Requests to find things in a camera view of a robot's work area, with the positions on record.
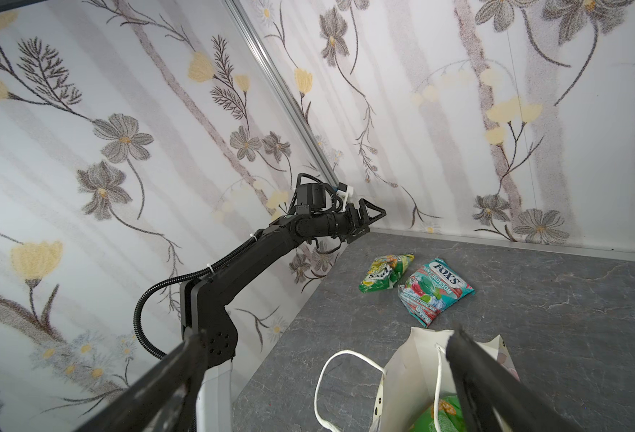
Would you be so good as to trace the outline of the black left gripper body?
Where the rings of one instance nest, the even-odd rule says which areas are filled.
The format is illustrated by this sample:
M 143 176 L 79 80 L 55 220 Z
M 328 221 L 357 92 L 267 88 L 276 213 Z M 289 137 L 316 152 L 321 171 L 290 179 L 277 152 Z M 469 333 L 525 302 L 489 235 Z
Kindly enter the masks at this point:
M 348 233 L 344 236 L 344 241 L 354 242 L 369 232 L 368 225 L 362 223 L 360 213 L 354 206 L 346 207 L 344 216 L 348 220 Z

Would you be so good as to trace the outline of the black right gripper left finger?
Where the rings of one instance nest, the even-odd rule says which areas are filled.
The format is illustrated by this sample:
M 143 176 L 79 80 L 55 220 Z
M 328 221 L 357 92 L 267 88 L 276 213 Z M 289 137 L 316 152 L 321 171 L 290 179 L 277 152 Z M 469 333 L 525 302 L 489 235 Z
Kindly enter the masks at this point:
M 205 331 L 192 333 L 80 431 L 195 431 L 196 400 L 208 369 Z

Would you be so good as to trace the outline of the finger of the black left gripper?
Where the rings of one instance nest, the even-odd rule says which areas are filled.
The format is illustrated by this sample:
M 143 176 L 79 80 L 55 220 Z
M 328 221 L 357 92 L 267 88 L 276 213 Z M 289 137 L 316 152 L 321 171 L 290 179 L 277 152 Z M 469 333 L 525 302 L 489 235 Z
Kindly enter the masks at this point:
M 365 198 L 359 200 L 359 211 L 363 219 L 382 219 L 387 215 L 385 209 Z
M 371 225 L 375 224 L 377 221 L 383 219 L 383 215 L 379 215 L 375 218 L 366 218 L 364 219 L 360 226 L 356 229 L 356 238 L 360 239 L 364 237 L 364 235 L 368 234 L 371 231 Z

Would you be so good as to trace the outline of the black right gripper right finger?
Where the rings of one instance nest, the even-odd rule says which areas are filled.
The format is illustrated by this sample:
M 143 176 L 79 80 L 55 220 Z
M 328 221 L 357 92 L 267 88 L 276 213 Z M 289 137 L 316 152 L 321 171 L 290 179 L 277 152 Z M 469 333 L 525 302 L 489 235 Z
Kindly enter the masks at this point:
M 445 349 L 469 431 L 579 431 L 491 357 L 461 326 Z

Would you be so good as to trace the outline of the green yellow Fox's candy bag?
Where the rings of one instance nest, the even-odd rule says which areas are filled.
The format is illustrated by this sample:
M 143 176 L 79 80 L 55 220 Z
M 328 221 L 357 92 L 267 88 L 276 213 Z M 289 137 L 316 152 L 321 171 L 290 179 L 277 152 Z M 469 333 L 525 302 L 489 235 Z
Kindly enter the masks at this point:
M 373 293 L 394 288 L 414 259 L 415 256 L 410 254 L 377 257 L 359 285 L 360 292 Z

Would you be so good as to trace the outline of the green corn chips bag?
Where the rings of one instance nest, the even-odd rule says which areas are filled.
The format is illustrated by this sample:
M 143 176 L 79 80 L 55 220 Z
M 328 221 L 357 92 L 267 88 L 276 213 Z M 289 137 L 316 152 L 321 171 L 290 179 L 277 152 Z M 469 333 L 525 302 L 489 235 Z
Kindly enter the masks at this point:
M 412 432 L 466 432 L 467 426 L 456 395 L 442 397 L 437 409 L 431 405 L 410 425 Z

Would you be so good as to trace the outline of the patterned white paper bag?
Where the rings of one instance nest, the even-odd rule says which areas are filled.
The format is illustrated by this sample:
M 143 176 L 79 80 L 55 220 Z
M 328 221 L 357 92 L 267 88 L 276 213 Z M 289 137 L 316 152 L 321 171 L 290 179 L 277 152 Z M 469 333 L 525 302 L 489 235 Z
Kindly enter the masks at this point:
M 406 342 L 384 366 L 353 350 L 336 352 L 326 360 L 315 387 L 313 409 L 317 422 L 329 431 L 340 430 L 320 415 L 318 407 L 319 390 L 326 369 L 339 356 L 359 358 L 380 374 L 373 403 L 371 431 L 405 431 L 424 410 L 438 414 L 440 410 L 433 404 L 457 392 L 451 367 L 445 358 L 453 334 L 451 329 L 435 331 L 413 328 Z

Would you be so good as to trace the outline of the teal Fox's candy bag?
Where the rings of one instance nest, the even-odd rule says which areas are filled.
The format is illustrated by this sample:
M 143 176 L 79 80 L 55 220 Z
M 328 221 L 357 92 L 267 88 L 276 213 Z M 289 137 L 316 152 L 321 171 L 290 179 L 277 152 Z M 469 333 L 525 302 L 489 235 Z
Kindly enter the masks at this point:
M 398 287 L 407 312 L 428 328 L 444 311 L 476 290 L 441 258 L 418 268 Z

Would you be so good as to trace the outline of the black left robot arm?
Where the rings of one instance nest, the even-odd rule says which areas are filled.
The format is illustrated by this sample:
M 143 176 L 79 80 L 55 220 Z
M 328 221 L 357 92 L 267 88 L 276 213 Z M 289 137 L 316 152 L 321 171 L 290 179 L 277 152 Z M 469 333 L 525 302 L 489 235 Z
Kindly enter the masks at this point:
M 158 364 L 121 394 L 113 405 L 81 426 L 83 431 L 220 431 L 231 428 L 231 373 L 238 330 L 226 307 L 258 275 L 301 244 L 322 237 L 351 243 L 386 212 L 348 200 L 337 187 L 310 176 L 297 183 L 287 214 L 258 230 L 220 261 L 153 285 L 135 306 L 139 343 Z M 148 298 L 180 284 L 182 343 L 170 353 L 145 336 L 141 314 Z

